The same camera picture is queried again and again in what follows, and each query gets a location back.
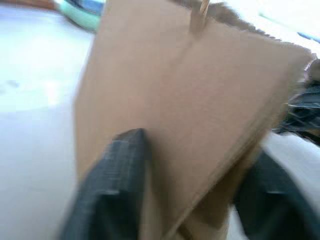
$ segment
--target brown paper bag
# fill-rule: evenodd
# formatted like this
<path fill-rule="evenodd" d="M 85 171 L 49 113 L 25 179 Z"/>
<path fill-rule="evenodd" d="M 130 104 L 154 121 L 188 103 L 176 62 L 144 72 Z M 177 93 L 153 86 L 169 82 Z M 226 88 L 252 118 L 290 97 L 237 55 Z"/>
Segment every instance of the brown paper bag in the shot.
<path fill-rule="evenodd" d="M 75 101 L 80 176 L 113 136 L 146 130 L 152 161 L 141 240 L 174 237 L 260 139 L 311 59 L 301 47 L 212 19 L 191 34 L 190 16 L 166 0 L 111 0 Z"/>

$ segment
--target white surface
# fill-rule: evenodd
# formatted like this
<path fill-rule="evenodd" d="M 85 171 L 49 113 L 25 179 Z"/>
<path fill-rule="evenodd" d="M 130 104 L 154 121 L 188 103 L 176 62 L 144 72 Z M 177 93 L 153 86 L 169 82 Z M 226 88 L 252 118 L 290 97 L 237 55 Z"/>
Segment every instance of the white surface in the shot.
<path fill-rule="evenodd" d="M 94 35 L 0 5 L 0 240 L 52 240 L 75 191 L 71 99 Z"/>

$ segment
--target white floor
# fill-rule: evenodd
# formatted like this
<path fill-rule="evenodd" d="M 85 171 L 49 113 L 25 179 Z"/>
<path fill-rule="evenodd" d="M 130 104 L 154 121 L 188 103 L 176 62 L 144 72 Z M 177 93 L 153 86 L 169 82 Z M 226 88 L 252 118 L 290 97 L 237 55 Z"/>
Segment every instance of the white floor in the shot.
<path fill-rule="evenodd" d="M 94 35 L 6 5 L 0 32 L 0 240 L 52 240 L 76 189 L 71 100 Z M 320 149 L 274 134 L 264 147 L 320 212 Z"/>

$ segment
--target teal object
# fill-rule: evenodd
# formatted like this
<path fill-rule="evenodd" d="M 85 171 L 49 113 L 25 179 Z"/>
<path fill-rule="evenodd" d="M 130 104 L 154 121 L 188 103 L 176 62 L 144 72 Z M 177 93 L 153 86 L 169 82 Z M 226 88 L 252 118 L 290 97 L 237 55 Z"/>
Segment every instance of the teal object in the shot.
<path fill-rule="evenodd" d="M 100 23 L 99 15 L 95 15 L 94 13 L 76 7 L 66 0 L 63 0 L 59 4 L 58 9 L 63 15 L 65 15 L 84 29 L 94 32 L 97 31 Z"/>

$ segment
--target paper bag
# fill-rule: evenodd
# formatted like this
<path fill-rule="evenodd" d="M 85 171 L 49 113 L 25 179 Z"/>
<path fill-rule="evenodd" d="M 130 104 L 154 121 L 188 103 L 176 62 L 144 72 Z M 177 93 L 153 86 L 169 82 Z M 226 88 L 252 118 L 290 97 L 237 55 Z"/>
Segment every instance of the paper bag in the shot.
<path fill-rule="evenodd" d="M 257 140 L 308 51 L 207 19 L 166 0 L 111 0 L 75 100 L 79 176 L 112 137 L 144 128 L 141 240 L 170 239 Z"/>

